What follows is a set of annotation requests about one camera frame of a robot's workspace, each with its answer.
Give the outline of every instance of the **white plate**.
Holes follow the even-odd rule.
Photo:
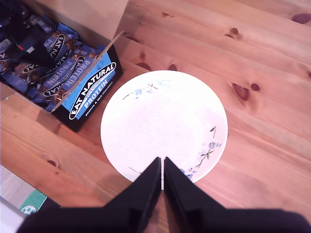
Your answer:
[[[217,164],[227,135],[216,94],[199,79],[170,70],[125,83],[110,99],[101,124],[109,161],[132,182],[156,157],[169,157],[196,182]]]

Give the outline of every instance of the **floral pattern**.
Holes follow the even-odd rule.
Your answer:
[[[213,138],[214,138],[215,137],[215,133],[216,133],[216,126],[214,128],[212,128],[210,130],[210,132],[213,132]],[[200,156],[200,159],[201,159],[200,164],[198,164],[197,166],[195,166],[193,168],[192,167],[189,168],[187,172],[184,169],[182,169],[182,168],[180,169],[189,179],[192,178],[192,173],[196,173],[197,172],[197,169],[201,166],[203,160],[205,158],[209,159],[210,154],[212,154],[215,151],[215,149],[217,149],[218,147],[222,146],[221,143],[216,143],[214,141],[211,141],[208,144],[207,143],[202,143],[202,146],[206,146],[206,145],[208,145],[208,151],[206,152],[206,150],[202,150],[202,152],[199,153],[199,156]]]
[[[153,93],[155,93],[156,90],[158,90],[160,88],[169,88],[170,86],[168,84],[168,81],[170,81],[170,80],[155,80],[151,84],[147,84],[146,87],[141,88],[141,89],[136,89],[134,92],[131,92],[130,94],[126,95],[123,98],[123,100],[132,94],[133,94],[133,96],[135,96],[135,99],[137,100],[145,93],[153,94]]]

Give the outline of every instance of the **wood grain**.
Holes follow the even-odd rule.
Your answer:
[[[85,126],[73,133],[11,95],[1,101],[1,163],[61,205],[107,203],[130,182],[101,146],[106,104],[139,74],[177,70],[209,85],[228,118],[224,154],[196,184],[227,208],[281,208],[311,221],[311,30],[302,16],[293,21],[310,6],[310,0],[129,1],[117,30],[126,33],[115,44],[124,75]],[[169,232],[167,213],[161,196],[146,232]]]

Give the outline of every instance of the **plate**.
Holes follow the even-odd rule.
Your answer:
[[[110,99],[101,123],[110,163],[132,182],[156,157],[162,165],[169,157],[196,182],[219,161],[227,135],[217,95],[199,79],[170,70],[125,83]]]

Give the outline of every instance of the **eat natural logo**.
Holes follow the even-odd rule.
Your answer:
[[[78,57],[75,65],[71,68],[71,70],[65,75],[64,78],[62,78],[61,81],[59,81],[57,84],[55,84],[53,87],[51,87],[50,89],[46,90],[45,92],[43,92],[43,95],[46,97],[52,96],[55,94],[56,91],[58,91],[61,87],[61,85],[67,80],[67,78],[82,64],[82,62],[84,61],[84,57],[80,56]]]
[[[76,98],[74,105],[71,108],[69,119],[73,120],[76,118],[82,107],[88,107],[98,97],[99,93],[107,85],[105,78],[115,70],[117,64],[112,62],[100,69],[84,84],[78,97]]]

